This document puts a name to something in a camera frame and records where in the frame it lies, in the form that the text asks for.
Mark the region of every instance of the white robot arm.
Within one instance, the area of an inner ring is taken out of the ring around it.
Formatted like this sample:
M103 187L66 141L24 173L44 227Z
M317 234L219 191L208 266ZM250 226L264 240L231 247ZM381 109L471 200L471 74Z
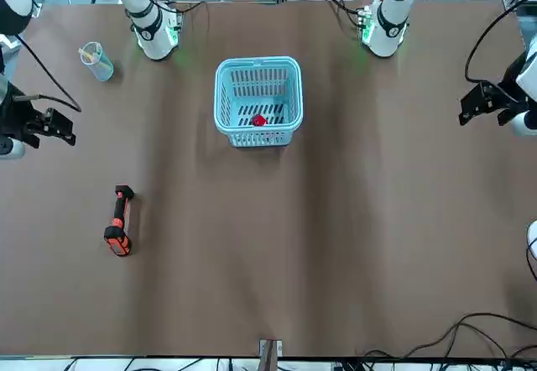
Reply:
M179 43L182 15L161 6L158 0L121 0L134 24L143 52L152 60L162 60Z
M369 7L362 42L376 55L387 58L403 41L414 0L375 0Z

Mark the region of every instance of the green light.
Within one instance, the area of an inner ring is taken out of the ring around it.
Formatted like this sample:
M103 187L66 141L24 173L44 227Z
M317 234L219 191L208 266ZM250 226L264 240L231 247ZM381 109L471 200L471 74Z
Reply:
M371 41L374 28L375 28L375 22L371 20L368 23L368 26L363 30L363 33L362 33L362 42L364 44L369 44L369 41Z

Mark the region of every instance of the red object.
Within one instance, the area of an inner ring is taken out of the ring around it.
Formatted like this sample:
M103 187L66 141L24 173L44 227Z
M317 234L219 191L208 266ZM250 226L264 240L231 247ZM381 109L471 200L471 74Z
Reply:
M261 115L256 113L252 118L252 125L253 126L263 126L267 120L263 118Z

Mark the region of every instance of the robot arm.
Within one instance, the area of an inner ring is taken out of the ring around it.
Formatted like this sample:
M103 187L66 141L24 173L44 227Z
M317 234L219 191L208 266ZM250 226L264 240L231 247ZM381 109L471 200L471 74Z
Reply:
M143 52L152 60L168 56L179 43L179 12L160 6L158 0L121 1L133 21Z
M26 29L33 0L0 0L0 34L17 35ZM24 95L0 72L0 159L16 159L24 154L23 143L39 147L36 134L54 136L74 145L73 123L49 108L45 113L31 104L36 97Z
M498 110L500 126L512 122L516 133L537 135L537 36L497 86L480 81L461 99L459 122L466 125L478 115Z
M414 0L376 0L368 8L366 29L362 42L382 58L395 53L403 41Z
M0 34L17 35L32 17L32 0L0 0Z

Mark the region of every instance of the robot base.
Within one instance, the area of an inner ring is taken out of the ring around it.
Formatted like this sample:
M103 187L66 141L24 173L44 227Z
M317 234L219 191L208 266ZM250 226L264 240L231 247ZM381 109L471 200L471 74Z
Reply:
M162 11L162 24L152 40L146 40L138 31L134 31L138 45L151 60L166 58L179 45L183 14Z

